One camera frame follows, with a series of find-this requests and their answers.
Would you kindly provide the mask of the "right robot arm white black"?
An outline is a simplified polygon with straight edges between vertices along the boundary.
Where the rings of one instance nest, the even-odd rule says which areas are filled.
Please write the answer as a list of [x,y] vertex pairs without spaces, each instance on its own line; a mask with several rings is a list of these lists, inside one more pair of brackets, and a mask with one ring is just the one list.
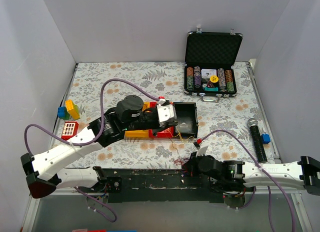
[[301,156],[297,162],[286,164],[260,164],[242,161],[218,161],[212,156],[191,153],[182,170],[191,177],[207,176],[211,188],[217,192],[241,192],[257,186],[277,186],[306,190],[320,194],[320,162]]

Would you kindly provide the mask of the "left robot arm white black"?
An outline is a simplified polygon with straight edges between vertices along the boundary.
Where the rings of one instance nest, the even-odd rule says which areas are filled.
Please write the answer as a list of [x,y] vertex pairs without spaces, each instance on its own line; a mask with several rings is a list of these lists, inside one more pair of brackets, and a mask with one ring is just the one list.
[[68,165],[122,140],[126,131],[151,130],[156,135],[178,124],[175,107],[169,101],[160,99],[154,108],[143,106],[140,97],[127,96],[61,145],[37,155],[22,155],[32,197],[40,199],[60,188],[85,187],[101,192],[108,187],[111,181],[101,167],[77,169]]

